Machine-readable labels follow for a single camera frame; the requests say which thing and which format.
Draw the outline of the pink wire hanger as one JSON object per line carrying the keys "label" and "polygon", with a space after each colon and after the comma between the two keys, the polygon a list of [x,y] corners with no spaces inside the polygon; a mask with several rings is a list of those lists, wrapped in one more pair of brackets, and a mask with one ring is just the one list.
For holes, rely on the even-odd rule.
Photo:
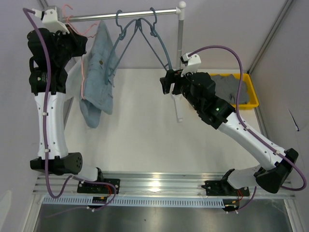
{"label": "pink wire hanger", "polygon": [[93,23],[88,29],[86,29],[84,32],[81,32],[80,35],[86,37],[86,38],[95,38],[97,32],[96,29],[99,26],[99,22]]}

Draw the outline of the blue grey garment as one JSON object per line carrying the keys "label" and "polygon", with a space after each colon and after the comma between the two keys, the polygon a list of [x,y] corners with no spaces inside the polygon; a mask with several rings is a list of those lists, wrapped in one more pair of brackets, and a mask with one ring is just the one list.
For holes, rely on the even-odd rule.
{"label": "blue grey garment", "polygon": [[118,57],[112,54],[113,42],[104,21],[99,23],[93,46],[84,56],[84,72],[80,110],[90,128],[97,128],[102,113],[112,114],[115,66]]}

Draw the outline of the white skirt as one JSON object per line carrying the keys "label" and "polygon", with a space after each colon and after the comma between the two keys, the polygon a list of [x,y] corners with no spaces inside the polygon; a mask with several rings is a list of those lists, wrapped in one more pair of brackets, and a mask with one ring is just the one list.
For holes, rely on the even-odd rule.
{"label": "white skirt", "polygon": [[66,99],[64,103],[64,126],[69,118],[70,109],[74,100],[74,97],[79,98],[81,88],[81,60],[78,58],[72,58],[68,64],[68,78],[66,81]]}

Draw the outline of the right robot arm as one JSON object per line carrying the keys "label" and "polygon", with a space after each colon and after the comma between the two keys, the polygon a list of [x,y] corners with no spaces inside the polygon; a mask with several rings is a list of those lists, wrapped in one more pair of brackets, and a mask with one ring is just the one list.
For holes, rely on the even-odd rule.
{"label": "right robot arm", "polygon": [[220,183],[224,194],[231,195],[249,186],[259,186],[273,194],[282,188],[298,152],[275,145],[246,125],[231,104],[216,96],[215,82],[208,73],[182,75],[181,71],[169,70],[160,83],[164,94],[172,91],[183,95],[203,122],[231,137],[258,161],[258,166],[252,168],[229,170]]}

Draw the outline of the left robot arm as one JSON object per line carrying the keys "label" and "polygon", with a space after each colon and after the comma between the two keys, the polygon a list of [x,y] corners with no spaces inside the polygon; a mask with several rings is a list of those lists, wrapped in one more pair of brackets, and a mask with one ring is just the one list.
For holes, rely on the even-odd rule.
{"label": "left robot arm", "polygon": [[38,157],[30,167],[38,172],[88,180],[93,193],[104,190],[100,168],[85,165],[82,154],[68,151],[64,134],[64,103],[66,100],[65,67],[72,57],[86,53],[87,38],[75,32],[50,32],[39,28],[27,35],[32,52],[29,60],[29,83],[39,115],[40,145]]}

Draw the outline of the yellow plastic bin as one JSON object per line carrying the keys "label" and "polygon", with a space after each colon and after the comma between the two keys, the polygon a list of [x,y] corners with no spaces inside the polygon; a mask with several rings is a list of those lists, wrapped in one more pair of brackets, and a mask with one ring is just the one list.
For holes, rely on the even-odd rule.
{"label": "yellow plastic bin", "polygon": [[[211,76],[212,75],[228,76],[230,74],[211,74]],[[240,79],[240,74],[234,73],[232,75],[234,75],[234,77],[236,79],[238,79],[238,80]],[[256,108],[259,105],[259,102],[258,102],[258,99],[257,99],[257,96],[256,96],[256,93],[255,93],[255,90],[254,90],[250,76],[246,73],[243,74],[242,82],[246,83],[246,85],[247,85],[247,89],[248,89],[247,93],[250,97],[250,101],[247,104],[239,104],[239,109],[240,110],[251,110],[253,108]]]}

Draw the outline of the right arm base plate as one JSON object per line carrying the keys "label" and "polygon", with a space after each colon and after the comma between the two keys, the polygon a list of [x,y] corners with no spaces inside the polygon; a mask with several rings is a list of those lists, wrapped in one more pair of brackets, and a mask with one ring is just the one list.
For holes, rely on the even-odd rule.
{"label": "right arm base plate", "polygon": [[236,189],[229,183],[219,180],[207,180],[201,186],[205,189],[207,196],[244,196],[249,197],[248,187]]}

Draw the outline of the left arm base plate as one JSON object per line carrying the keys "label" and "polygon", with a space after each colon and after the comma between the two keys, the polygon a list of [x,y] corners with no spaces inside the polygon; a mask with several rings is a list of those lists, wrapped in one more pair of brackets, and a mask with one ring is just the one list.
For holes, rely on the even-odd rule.
{"label": "left arm base plate", "polygon": [[[120,189],[120,179],[115,178],[104,178],[103,180],[106,183],[112,184],[116,187],[116,193],[119,193]],[[114,189],[111,186],[102,185],[102,184],[90,184],[87,182],[79,182],[77,193],[85,194],[114,194]]]}

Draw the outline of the aluminium rail base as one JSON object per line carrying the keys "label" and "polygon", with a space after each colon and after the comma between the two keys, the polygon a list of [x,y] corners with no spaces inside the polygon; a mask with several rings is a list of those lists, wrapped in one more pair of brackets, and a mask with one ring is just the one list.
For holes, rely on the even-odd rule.
{"label": "aluminium rail base", "polygon": [[[195,198],[206,196],[201,188],[206,180],[219,180],[223,173],[143,173],[143,172],[104,172],[104,178],[120,179],[117,196],[123,197],[170,197]],[[50,185],[54,194],[58,194],[67,176],[50,175]],[[70,179],[63,195],[77,195],[79,184]],[[33,194],[47,194],[45,177],[40,174],[36,180]],[[285,189],[272,194],[257,187],[254,199],[295,199],[295,193]]]}

